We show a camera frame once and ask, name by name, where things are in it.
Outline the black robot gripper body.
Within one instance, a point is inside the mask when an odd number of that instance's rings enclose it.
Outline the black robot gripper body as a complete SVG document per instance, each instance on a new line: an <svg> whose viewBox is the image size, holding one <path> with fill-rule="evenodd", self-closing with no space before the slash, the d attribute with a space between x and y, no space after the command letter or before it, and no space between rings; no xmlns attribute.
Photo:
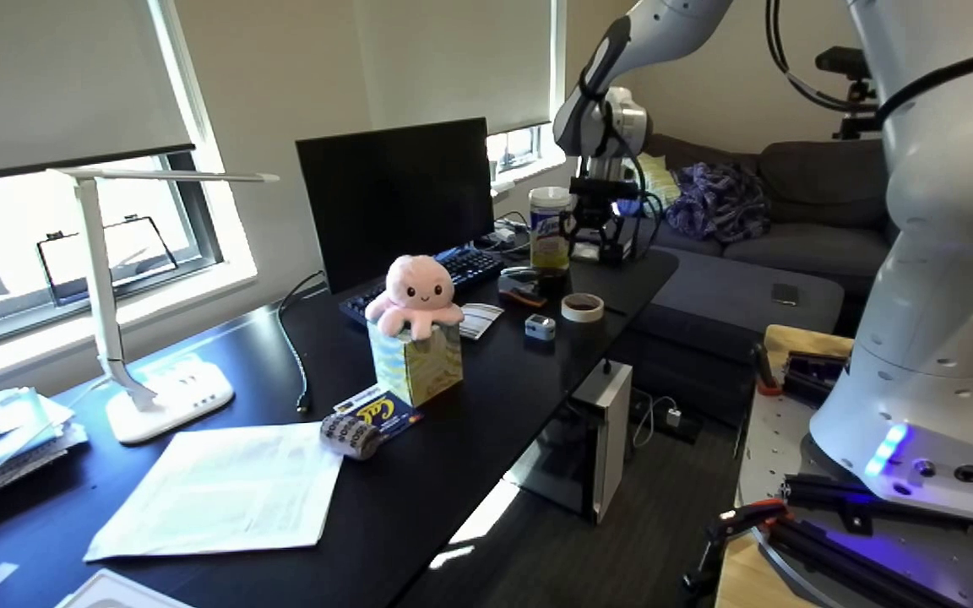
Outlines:
<svg viewBox="0 0 973 608"><path fill-rule="evenodd" d="M571 253L622 267L634 253L634 230L644 209L644 174L634 158L581 157L571 176Z"/></svg>

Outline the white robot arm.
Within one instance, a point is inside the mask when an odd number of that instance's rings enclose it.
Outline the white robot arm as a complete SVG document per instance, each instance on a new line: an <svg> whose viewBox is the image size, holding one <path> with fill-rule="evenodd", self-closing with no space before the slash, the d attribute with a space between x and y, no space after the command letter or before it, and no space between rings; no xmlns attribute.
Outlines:
<svg viewBox="0 0 973 608"><path fill-rule="evenodd" d="M847 0L895 244L809 423L885 505L973 521L973 0Z"/></svg>

